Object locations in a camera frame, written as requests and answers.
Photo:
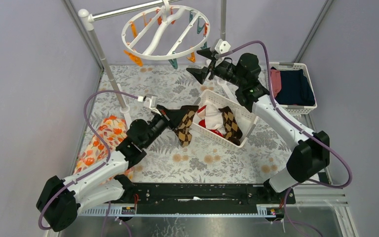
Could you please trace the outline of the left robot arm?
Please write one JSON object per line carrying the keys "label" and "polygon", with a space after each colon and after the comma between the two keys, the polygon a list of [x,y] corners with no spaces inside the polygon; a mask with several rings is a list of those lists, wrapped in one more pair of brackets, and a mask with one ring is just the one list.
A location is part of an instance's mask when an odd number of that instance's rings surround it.
{"label": "left robot arm", "polygon": [[107,156],[76,174],[50,177],[37,200],[38,226],[59,232],[71,225],[79,214],[113,200],[127,203],[134,185],[124,172],[137,165],[148,148],[166,129],[181,134],[184,122],[191,122],[197,106],[168,109],[157,105],[151,120],[135,119],[126,137]]}

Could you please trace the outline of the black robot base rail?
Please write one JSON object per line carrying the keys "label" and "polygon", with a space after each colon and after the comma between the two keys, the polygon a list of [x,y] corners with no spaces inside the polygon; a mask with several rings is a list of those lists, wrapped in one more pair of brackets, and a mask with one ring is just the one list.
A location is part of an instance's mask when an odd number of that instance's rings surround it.
{"label": "black robot base rail", "polygon": [[137,214],[257,214],[258,205],[296,202],[293,192],[275,193],[262,184],[136,183],[114,204],[137,208]]}

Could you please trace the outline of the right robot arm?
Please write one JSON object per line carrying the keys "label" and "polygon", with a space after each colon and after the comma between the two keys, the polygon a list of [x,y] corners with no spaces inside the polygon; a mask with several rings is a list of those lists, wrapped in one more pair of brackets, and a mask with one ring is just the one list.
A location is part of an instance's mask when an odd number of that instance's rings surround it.
{"label": "right robot arm", "polygon": [[219,62],[219,53],[210,48],[196,53],[211,62],[207,67],[187,68],[187,71],[200,84],[217,76],[237,86],[235,96],[239,104],[271,126],[292,151],[286,167],[264,182],[263,196],[267,202],[278,202],[283,191],[303,183],[329,165],[328,134],[302,125],[275,102],[270,91],[259,81],[261,67],[255,54],[244,53],[237,64],[233,64],[228,57]]}

